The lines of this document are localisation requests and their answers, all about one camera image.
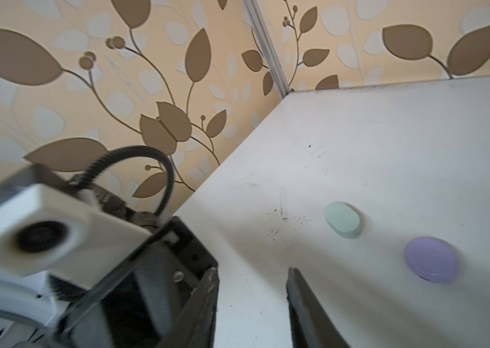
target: beige wallpaper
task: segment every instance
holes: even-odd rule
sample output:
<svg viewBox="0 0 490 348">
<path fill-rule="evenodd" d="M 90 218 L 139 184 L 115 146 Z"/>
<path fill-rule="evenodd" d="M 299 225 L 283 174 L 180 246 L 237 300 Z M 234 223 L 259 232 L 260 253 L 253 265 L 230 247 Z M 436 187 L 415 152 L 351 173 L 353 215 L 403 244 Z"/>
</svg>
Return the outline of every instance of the beige wallpaper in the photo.
<svg viewBox="0 0 490 348">
<path fill-rule="evenodd" d="M 147 144 L 177 168 L 174 212 L 280 100 L 241 59 L 254 48 L 240 1 L 0 0 L 0 180 Z M 99 184 L 154 210 L 163 178 L 132 159 Z"/>
<path fill-rule="evenodd" d="M 490 75 L 490 0 L 258 3 L 294 90 Z"/>
</svg>

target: mint green oval object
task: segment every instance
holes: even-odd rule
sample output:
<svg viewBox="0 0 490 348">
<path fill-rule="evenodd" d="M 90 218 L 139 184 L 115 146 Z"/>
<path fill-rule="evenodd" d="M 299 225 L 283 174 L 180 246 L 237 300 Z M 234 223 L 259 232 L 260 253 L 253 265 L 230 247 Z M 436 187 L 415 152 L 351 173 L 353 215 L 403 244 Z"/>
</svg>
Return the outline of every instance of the mint green oval object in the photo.
<svg viewBox="0 0 490 348">
<path fill-rule="evenodd" d="M 355 238 L 361 233 L 359 215 L 344 202 L 333 202 L 324 208 L 326 222 L 344 238 Z"/>
</svg>

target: black cable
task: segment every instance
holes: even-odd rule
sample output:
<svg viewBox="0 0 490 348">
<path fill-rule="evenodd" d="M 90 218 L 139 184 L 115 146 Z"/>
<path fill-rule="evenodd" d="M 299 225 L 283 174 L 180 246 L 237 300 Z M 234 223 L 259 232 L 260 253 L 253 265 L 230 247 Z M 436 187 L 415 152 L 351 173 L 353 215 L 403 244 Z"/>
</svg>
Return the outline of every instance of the black cable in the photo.
<svg viewBox="0 0 490 348">
<path fill-rule="evenodd" d="M 126 146 L 124 148 L 119 148 L 116 150 L 112 150 L 105 154 L 104 156 L 98 158 L 94 163 L 92 163 L 82 174 L 77 178 L 77 181 L 74 183 L 74 186 L 79 190 L 88 189 L 90 184 L 94 181 L 100 173 L 106 170 L 110 165 L 115 164 L 117 162 L 123 161 L 127 158 L 132 157 L 149 157 L 155 160 L 158 160 L 160 163 L 164 165 L 166 169 L 166 176 L 168 182 L 166 184 L 166 190 L 164 191 L 164 197 L 160 201 L 160 205 L 154 212 L 154 215 L 160 216 L 160 214 L 164 211 L 166 206 L 168 206 L 168 202 L 170 201 L 170 197 L 172 195 L 172 191 L 174 188 L 174 169 L 172 163 L 169 158 L 164 155 L 164 153 L 158 149 L 151 148 L 149 146 L 144 145 L 136 145 L 136 146 Z"/>
</svg>

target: purple soap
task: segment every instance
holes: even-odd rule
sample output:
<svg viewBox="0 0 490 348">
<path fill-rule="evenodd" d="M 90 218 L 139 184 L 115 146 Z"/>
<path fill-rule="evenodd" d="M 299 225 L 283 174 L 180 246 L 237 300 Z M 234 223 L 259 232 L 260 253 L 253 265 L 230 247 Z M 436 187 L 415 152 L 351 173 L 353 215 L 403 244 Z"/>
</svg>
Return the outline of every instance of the purple soap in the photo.
<svg viewBox="0 0 490 348">
<path fill-rule="evenodd" d="M 404 249 L 404 260 L 413 273 L 430 282 L 449 283 L 458 275 L 455 251 L 434 237 L 410 240 Z"/>
</svg>

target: camera lens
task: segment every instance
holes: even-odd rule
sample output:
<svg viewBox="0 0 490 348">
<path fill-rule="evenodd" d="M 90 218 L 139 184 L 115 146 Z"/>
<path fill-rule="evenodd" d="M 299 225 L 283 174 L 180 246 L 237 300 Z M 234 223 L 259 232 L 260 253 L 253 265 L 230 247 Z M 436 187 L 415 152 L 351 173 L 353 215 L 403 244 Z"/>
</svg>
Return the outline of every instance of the camera lens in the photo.
<svg viewBox="0 0 490 348">
<path fill-rule="evenodd" d="M 42 221 L 26 226 L 17 233 L 15 243 L 26 253 L 41 253 L 60 244 L 68 234 L 67 226 L 55 221 Z"/>
</svg>

